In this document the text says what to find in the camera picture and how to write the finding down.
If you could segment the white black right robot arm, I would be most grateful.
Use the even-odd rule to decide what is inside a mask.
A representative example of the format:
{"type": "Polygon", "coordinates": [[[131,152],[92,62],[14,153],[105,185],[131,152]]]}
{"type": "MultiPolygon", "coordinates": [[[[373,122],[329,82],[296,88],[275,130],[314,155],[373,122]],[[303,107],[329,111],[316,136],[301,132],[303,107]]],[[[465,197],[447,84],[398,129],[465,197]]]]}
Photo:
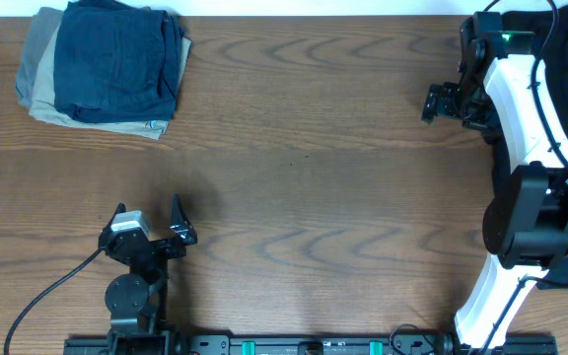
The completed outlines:
{"type": "Polygon", "coordinates": [[[473,14],[460,28],[460,79],[432,85],[422,118],[458,120],[494,149],[485,264],[439,336],[437,354],[552,354],[549,338],[510,338],[533,288],[568,289],[568,5],[473,14]]]}

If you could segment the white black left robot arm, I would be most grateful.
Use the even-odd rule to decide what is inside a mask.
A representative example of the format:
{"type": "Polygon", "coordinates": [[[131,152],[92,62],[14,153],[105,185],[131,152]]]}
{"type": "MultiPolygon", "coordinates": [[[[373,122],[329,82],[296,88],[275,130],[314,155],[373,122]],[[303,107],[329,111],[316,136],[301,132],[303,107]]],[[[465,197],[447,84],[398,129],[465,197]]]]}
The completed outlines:
{"type": "Polygon", "coordinates": [[[106,288],[110,312],[109,354],[187,354],[188,341],[167,321],[168,263],[186,256],[197,234],[178,194],[173,196],[169,238],[149,239],[150,224],[139,210],[120,203],[99,236],[99,248],[129,268],[106,288]]]}

